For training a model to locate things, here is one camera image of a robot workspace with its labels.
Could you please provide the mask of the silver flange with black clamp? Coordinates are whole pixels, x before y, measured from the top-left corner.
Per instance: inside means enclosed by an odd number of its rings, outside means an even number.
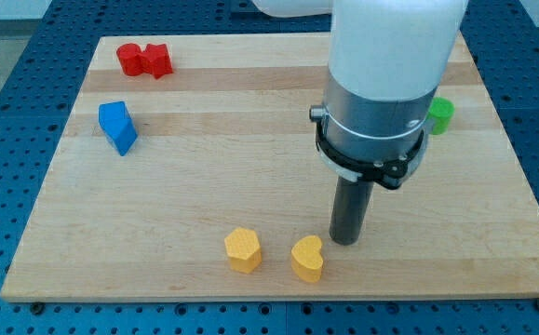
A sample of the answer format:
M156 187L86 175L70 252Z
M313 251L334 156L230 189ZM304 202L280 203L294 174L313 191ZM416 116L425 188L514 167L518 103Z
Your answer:
M347 181L396 190L424 157L432 127L427 112L435 92L413 100L370 100L329 74L322 103L309 112L321 159Z

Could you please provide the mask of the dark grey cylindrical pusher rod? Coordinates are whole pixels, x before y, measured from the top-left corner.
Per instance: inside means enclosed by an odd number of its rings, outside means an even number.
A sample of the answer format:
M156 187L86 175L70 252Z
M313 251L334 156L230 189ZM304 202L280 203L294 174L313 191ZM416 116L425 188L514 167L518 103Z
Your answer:
M330 219L330 238L349 246L359 239L374 183L372 181L337 180Z

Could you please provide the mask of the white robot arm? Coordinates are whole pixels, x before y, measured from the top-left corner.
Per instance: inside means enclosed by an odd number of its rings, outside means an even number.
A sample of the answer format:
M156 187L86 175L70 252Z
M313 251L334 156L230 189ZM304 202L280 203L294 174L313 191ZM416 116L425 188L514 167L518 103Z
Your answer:
M330 238L357 242L372 188L396 190L420 166L435 120L428 112L466 0L253 0L276 18L329 14L322 102L309 110L316 147L338 176Z

